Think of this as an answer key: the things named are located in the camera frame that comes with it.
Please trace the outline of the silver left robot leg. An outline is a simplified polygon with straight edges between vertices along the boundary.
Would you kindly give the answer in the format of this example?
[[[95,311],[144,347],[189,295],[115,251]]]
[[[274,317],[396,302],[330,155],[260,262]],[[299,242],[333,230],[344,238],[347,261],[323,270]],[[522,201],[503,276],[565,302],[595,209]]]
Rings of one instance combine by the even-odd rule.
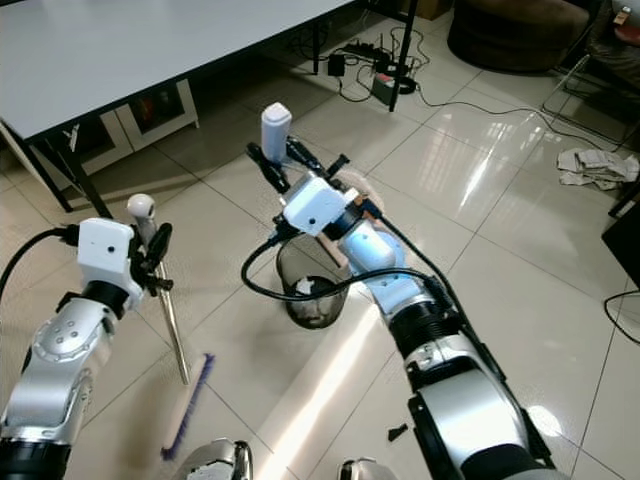
[[[170,480],[252,480],[250,444],[219,438],[188,454]]]

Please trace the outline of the silver right robot leg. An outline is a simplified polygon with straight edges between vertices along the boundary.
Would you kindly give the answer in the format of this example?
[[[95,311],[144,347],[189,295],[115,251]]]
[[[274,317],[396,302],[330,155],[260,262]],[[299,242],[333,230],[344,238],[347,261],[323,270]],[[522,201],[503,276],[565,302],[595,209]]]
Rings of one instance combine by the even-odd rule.
[[[339,468],[338,480],[399,480],[396,472],[371,460],[371,458],[356,458],[347,460]]]

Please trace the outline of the black power strip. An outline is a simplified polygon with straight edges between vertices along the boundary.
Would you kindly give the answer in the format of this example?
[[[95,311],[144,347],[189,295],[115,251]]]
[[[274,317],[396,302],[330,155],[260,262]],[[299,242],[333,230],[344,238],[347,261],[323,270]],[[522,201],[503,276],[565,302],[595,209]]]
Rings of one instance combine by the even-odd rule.
[[[371,61],[388,61],[390,59],[390,54],[384,47],[362,44],[362,42],[352,42],[352,44],[343,46],[342,50],[347,51],[349,55],[360,56],[360,58]]]

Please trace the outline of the grey table with black legs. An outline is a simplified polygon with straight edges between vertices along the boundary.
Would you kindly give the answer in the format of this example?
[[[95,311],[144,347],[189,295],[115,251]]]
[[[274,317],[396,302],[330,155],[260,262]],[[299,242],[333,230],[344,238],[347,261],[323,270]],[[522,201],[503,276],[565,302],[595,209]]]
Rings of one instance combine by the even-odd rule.
[[[15,0],[0,6],[0,125],[61,209],[58,169],[96,214],[108,206],[56,138],[87,116],[357,5],[415,23],[420,0]]]

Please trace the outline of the white cabinet with dark doors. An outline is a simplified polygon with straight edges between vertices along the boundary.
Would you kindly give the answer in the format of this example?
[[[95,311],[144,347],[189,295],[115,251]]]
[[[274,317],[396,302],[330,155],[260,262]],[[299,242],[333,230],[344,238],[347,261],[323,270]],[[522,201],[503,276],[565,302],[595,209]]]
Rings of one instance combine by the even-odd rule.
[[[187,79],[138,93],[115,108],[113,113],[133,151],[154,145],[187,125],[200,128],[195,99]]]

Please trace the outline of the brown beanbag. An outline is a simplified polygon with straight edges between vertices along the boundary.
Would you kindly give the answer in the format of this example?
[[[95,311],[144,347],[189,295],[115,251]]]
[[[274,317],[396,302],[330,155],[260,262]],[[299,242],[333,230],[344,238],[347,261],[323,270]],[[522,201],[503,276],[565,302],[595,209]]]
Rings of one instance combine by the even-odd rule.
[[[458,0],[445,42],[475,67],[545,72],[580,41],[595,6],[598,0]]]

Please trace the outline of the black power box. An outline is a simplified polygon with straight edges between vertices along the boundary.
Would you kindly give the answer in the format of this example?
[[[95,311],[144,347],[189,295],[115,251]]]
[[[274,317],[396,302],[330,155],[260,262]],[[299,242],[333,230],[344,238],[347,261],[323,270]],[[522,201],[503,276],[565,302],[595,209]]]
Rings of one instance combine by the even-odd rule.
[[[397,64],[376,64],[372,76],[371,93],[375,99],[388,106],[390,111],[396,108],[396,102],[401,95],[401,72]]]

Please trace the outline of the silver robot leg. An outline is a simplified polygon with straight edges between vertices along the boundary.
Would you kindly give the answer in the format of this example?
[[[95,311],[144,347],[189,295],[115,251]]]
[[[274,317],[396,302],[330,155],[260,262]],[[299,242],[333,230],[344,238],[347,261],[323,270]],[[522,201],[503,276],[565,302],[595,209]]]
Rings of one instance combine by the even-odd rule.
[[[252,480],[250,444],[219,438],[188,454],[170,480]]]
[[[371,460],[371,458],[356,458],[347,460],[339,468],[338,480],[399,480],[396,472]]]

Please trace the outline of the broom with metal stick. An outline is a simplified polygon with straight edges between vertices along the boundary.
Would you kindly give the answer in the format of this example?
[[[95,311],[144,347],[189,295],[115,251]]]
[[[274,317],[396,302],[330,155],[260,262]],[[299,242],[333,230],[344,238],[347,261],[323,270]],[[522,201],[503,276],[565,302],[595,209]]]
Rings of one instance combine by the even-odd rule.
[[[138,237],[142,243],[142,251],[148,252],[148,241],[152,234],[161,223],[155,219],[156,204],[154,197],[150,195],[132,195],[127,201],[127,210],[132,215],[134,227],[136,227]],[[165,259],[161,262],[159,268],[161,274],[166,278],[170,278],[166,271]],[[163,443],[160,448],[160,458],[165,462],[172,462],[179,456],[180,448],[182,448],[183,440],[186,439],[189,424],[195,416],[198,408],[198,398],[200,398],[200,390],[204,379],[209,372],[212,358],[210,356],[201,356],[196,361],[189,361],[186,351],[186,344],[180,334],[180,326],[178,323],[177,311],[175,311],[172,300],[172,289],[169,292],[160,292],[159,298],[161,308],[166,321],[166,329],[168,329],[170,342],[172,342],[172,353],[177,365],[177,371],[180,378],[180,394],[175,398],[175,406],[172,410],[172,421],[166,433],[163,435]]]

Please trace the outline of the black mesh waste bin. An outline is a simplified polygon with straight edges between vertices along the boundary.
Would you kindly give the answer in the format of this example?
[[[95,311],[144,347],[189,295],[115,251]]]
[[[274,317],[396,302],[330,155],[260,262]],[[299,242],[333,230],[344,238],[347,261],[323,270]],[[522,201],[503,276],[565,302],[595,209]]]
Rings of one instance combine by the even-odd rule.
[[[347,261],[319,238],[297,236],[288,239],[276,253],[276,274],[287,294],[311,294],[329,291],[349,275]],[[294,324],[317,330],[333,325],[342,315],[349,289],[310,301],[285,302],[285,311]]]

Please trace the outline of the dustpan with white handle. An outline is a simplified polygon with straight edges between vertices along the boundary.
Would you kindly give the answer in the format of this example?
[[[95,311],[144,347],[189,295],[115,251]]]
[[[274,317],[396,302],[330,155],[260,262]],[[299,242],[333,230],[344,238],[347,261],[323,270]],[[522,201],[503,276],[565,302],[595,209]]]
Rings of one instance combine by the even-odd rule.
[[[261,113],[261,147],[268,159],[283,165],[288,182],[293,186],[306,172],[287,156],[287,138],[291,136],[292,114],[280,102],[274,102]],[[375,189],[360,172],[340,169],[335,174],[334,187],[355,188],[358,197],[353,201],[352,227],[325,227],[317,238],[324,238],[346,257],[347,268],[353,273],[366,273],[378,268],[397,265],[396,247],[379,232],[378,223],[372,218],[371,209],[381,206]]]

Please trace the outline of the crumpled grey white cloth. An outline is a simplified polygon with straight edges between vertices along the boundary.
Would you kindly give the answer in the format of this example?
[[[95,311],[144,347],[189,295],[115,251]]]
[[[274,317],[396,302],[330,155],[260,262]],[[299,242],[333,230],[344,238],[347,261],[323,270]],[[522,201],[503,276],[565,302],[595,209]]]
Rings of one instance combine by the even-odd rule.
[[[622,157],[596,148],[570,148],[557,156],[556,165],[563,186],[614,189],[640,177],[640,159],[635,155]]]

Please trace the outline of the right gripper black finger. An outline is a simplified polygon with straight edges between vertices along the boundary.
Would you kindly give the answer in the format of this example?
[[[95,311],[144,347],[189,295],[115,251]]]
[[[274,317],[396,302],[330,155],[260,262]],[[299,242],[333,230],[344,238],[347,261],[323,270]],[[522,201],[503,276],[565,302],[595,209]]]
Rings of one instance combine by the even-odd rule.
[[[312,154],[296,137],[287,138],[287,156],[301,166],[305,166],[312,173],[325,173],[326,169],[319,159]]]
[[[291,189],[291,183],[288,182],[283,165],[268,159],[262,147],[255,142],[247,143],[246,154],[259,168],[262,177],[270,184],[270,187],[273,187],[279,195],[287,195]]]

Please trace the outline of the black box furniture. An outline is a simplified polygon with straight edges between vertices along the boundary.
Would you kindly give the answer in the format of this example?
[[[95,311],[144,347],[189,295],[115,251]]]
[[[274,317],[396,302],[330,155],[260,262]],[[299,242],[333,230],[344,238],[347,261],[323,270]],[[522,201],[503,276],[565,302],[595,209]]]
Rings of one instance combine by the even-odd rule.
[[[640,184],[634,196],[618,201],[608,215],[611,224],[604,229],[602,241],[627,278],[640,287]]]

